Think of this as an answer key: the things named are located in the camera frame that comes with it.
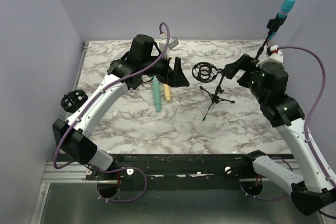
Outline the cream yellow microphone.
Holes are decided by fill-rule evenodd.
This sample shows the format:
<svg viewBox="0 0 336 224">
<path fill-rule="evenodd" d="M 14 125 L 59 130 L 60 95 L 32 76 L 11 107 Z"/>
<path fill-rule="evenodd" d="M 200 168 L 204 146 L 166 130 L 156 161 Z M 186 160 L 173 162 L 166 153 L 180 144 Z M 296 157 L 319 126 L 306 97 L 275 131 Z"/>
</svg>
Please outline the cream yellow microphone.
<svg viewBox="0 0 336 224">
<path fill-rule="evenodd" d="M 172 100 L 170 86 L 167 84 L 164 84 L 163 90 L 164 90 L 165 100 L 170 102 Z"/>
</svg>

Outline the mint green microphone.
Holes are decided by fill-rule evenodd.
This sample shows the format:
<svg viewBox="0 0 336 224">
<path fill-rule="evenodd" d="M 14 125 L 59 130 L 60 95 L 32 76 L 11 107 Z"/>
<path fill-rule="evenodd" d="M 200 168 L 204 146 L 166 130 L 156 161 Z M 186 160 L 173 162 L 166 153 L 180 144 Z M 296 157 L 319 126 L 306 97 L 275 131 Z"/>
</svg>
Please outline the mint green microphone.
<svg viewBox="0 0 336 224">
<path fill-rule="evenodd" d="M 157 77 L 153 77 L 153 93 L 154 93 L 154 105 L 156 112 L 160 112 L 162 110 L 161 106 L 161 93 L 160 93 L 160 82 L 158 81 Z"/>
</svg>

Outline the black tripod shock mount stand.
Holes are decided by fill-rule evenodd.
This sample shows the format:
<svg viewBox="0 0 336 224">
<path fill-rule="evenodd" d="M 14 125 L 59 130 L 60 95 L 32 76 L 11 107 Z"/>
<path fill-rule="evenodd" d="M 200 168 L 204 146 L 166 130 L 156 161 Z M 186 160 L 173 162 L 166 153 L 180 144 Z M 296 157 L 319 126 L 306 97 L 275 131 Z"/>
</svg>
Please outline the black tripod shock mount stand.
<svg viewBox="0 0 336 224">
<path fill-rule="evenodd" d="M 235 103 L 234 100 L 224 99 L 219 96 L 224 92 L 224 90 L 222 89 L 222 83 L 225 74 L 226 70 L 224 68 L 217 68 L 216 66 L 214 66 L 209 62 L 199 62 L 195 64 L 192 68 L 193 78 L 200 83 L 211 83 L 217 78 L 218 75 L 221 75 L 221 78 L 219 80 L 218 85 L 215 88 L 214 93 L 210 93 L 203 86 L 199 87 L 202 91 L 206 92 L 211 99 L 210 106 L 208 107 L 207 112 L 205 113 L 202 121 L 205 121 L 207 114 L 210 111 L 210 108 L 212 107 L 213 104 L 219 104 L 220 102 L 229 102 L 231 104 Z"/>
</svg>

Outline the black shock mount desk stand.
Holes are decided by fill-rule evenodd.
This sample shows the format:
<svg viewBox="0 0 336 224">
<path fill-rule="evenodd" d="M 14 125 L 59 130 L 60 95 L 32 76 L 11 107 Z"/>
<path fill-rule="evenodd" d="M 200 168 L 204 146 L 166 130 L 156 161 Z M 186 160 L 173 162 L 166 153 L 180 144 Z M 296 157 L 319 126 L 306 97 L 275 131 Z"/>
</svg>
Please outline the black shock mount desk stand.
<svg viewBox="0 0 336 224">
<path fill-rule="evenodd" d="M 87 94 L 83 90 L 73 90 L 68 92 L 61 99 L 61 107 L 68 113 L 76 112 L 88 100 Z"/>
</svg>

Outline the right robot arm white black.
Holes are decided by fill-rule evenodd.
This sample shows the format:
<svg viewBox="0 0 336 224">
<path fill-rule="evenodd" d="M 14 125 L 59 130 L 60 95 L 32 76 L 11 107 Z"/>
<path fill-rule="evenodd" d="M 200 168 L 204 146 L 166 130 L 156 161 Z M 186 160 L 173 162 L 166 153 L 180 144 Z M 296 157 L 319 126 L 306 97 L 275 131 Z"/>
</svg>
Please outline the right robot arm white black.
<svg viewBox="0 0 336 224">
<path fill-rule="evenodd" d="M 282 63 L 271 58 L 258 61 L 244 54 L 225 66 L 225 76 L 232 79 L 240 70 L 244 74 L 237 83 L 257 99 L 262 114 L 285 140 L 301 171 L 296 174 L 263 152 L 254 151 L 248 155 L 250 160 L 242 163 L 242 173 L 249 178 L 257 174 L 268 178 L 290 195 L 306 216 L 334 203 L 335 173 L 306 128 L 307 117 L 299 103 L 285 93 L 288 73 Z"/>
</svg>

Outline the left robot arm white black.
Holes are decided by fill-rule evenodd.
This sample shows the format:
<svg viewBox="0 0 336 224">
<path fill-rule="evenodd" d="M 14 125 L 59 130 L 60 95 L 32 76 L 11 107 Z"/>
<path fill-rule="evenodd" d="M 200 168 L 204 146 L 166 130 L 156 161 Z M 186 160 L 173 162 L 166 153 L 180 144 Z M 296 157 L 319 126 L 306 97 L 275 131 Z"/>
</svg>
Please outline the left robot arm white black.
<svg viewBox="0 0 336 224">
<path fill-rule="evenodd" d="M 143 76 L 153 76 L 172 88 L 187 87 L 181 59 L 177 57 L 170 67 L 168 51 L 178 45 L 174 37 L 160 33 L 160 41 L 139 34 L 131 47 L 120 59 L 110 63 L 107 74 L 91 96 L 82 90 L 74 90 L 64 95 L 61 105 L 70 116 L 66 120 L 57 119 L 53 123 L 53 133 L 58 151 L 64 151 L 82 165 L 98 169 L 104 179 L 116 175 L 114 160 L 101 150 L 90 137 L 99 121 L 110 107 L 130 89 L 135 90 Z"/>
</svg>

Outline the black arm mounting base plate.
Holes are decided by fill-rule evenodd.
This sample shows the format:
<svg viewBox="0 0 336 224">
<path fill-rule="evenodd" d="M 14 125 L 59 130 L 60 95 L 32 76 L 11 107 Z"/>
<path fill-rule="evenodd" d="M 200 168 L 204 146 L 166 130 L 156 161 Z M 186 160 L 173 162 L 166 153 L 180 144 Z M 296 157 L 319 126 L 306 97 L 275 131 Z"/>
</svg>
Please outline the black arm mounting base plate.
<svg viewBox="0 0 336 224">
<path fill-rule="evenodd" d="M 111 169 L 137 168 L 106 174 L 85 171 L 85 179 L 102 184 L 104 190 L 247 190 L 261 193 L 265 180 L 257 175 L 242 154 L 114 154 Z"/>
</svg>

